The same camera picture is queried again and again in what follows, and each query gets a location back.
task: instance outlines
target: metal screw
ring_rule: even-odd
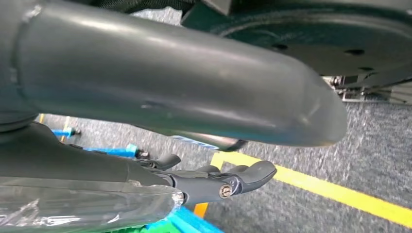
[[[231,194],[232,194],[232,187],[228,184],[222,185],[222,187],[219,190],[219,196],[222,199],[225,199],[225,198],[230,197]]]

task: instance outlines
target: clear plastic film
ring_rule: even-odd
[[[0,233],[101,233],[164,219],[183,202],[169,186],[0,177]]]

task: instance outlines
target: wheel hole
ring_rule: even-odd
[[[365,50],[346,50],[345,54],[350,56],[361,56],[365,54]]]
[[[284,45],[284,44],[274,44],[272,45],[272,48],[275,50],[287,50],[289,46]]]

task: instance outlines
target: black fabric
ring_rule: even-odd
[[[118,12],[133,13],[144,9],[172,7],[186,11],[198,0],[94,0],[93,5]]]

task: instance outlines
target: blue stand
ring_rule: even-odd
[[[123,158],[135,159],[137,153],[137,146],[133,144],[127,145],[126,148],[83,148],[84,150],[88,151],[102,151],[106,152],[107,154],[117,155]]]

